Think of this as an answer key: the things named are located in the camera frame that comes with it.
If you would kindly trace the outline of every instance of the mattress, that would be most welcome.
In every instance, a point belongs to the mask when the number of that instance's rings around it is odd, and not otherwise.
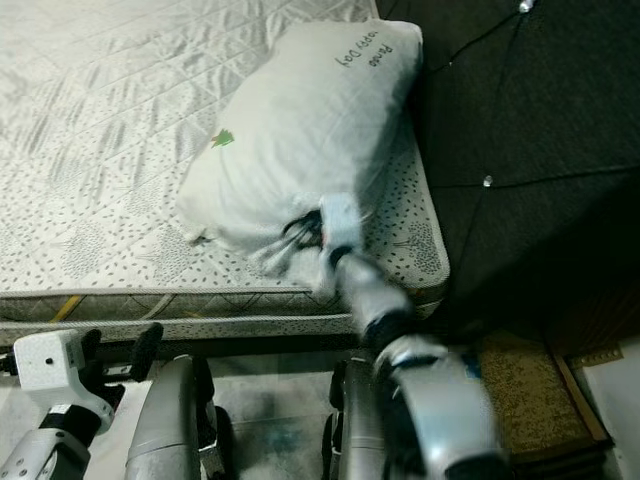
[[[370,0],[0,0],[0,345],[99,327],[130,340],[351,332],[338,298],[179,234],[175,197],[235,89],[286,28]],[[449,265],[408,117],[367,251],[421,316]]]

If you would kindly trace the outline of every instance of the white mattress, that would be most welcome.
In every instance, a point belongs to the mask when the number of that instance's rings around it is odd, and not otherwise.
[[[213,244],[187,244],[175,195],[288,25],[375,15],[371,0],[0,0],[0,327],[45,328],[84,296],[92,308],[70,320],[114,325],[187,316],[158,317],[180,293],[309,298]],[[390,161],[369,251],[403,285],[437,291],[433,302],[449,269],[408,121]],[[118,295],[154,297],[138,313],[99,314]]]

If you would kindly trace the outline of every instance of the pillow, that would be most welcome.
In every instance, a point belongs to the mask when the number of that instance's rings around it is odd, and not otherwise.
[[[353,195],[369,218],[421,52],[419,27],[405,22],[291,27],[186,173],[177,210],[187,239],[273,254],[285,226],[332,193]]]

